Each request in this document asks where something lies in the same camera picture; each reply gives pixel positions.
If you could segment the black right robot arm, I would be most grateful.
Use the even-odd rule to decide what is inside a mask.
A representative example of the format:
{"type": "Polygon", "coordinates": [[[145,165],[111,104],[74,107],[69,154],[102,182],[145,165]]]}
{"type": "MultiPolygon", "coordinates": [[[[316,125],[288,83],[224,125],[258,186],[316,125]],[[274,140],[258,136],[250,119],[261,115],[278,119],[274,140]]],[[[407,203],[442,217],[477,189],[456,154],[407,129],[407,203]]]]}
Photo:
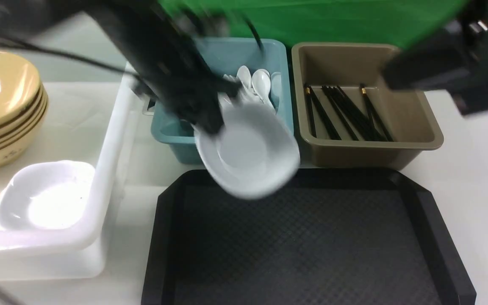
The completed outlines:
{"type": "Polygon", "coordinates": [[[444,89],[463,116],[488,111],[488,0],[468,0],[449,20],[382,68],[392,90],[444,89]]]}

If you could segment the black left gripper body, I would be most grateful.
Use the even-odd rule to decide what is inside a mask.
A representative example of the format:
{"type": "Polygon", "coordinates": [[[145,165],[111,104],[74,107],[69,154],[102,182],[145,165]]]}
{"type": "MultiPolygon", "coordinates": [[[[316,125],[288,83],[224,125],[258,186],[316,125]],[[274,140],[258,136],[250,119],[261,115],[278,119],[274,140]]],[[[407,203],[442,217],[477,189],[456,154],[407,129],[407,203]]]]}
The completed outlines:
{"type": "Polygon", "coordinates": [[[152,100],[167,112],[199,130],[217,135],[224,126],[218,95],[235,97],[240,84],[224,79],[208,67],[173,69],[166,74],[153,61],[134,61],[138,78],[134,93],[148,103],[152,100]]]}

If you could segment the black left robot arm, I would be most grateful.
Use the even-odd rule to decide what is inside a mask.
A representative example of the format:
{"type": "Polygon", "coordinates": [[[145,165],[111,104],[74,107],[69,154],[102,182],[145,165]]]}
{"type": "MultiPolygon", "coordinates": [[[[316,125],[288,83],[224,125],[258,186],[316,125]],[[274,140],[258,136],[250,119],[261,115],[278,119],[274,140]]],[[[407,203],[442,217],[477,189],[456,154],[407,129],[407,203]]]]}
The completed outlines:
{"type": "Polygon", "coordinates": [[[179,119],[210,135],[224,125],[218,94],[236,95],[239,85],[214,73],[194,37],[228,31],[222,11],[180,8],[175,17],[156,0],[0,0],[0,48],[60,56],[123,72],[63,50],[35,46],[31,39],[86,13],[134,68],[142,91],[159,99],[179,119]]]}

